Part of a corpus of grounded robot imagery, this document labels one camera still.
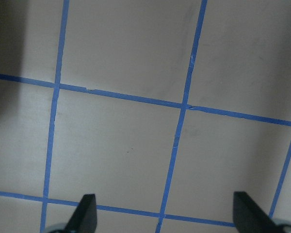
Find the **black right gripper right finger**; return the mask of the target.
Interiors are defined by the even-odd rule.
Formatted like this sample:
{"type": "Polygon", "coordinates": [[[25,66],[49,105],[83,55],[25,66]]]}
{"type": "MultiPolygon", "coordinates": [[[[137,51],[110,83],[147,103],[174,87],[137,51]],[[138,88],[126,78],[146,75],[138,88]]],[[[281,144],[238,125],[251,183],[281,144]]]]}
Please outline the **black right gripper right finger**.
{"type": "Polygon", "coordinates": [[[265,212],[243,191],[233,194],[233,223],[239,233],[283,233],[265,212]]]}

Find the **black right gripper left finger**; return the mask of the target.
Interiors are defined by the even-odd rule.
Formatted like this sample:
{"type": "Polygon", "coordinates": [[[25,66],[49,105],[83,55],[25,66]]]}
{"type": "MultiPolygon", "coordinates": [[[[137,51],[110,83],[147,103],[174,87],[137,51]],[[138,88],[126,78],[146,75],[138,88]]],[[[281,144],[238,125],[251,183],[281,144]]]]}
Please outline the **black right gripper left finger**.
{"type": "Polygon", "coordinates": [[[65,233],[94,233],[97,228],[95,194],[85,194],[64,228],[65,233]]]}

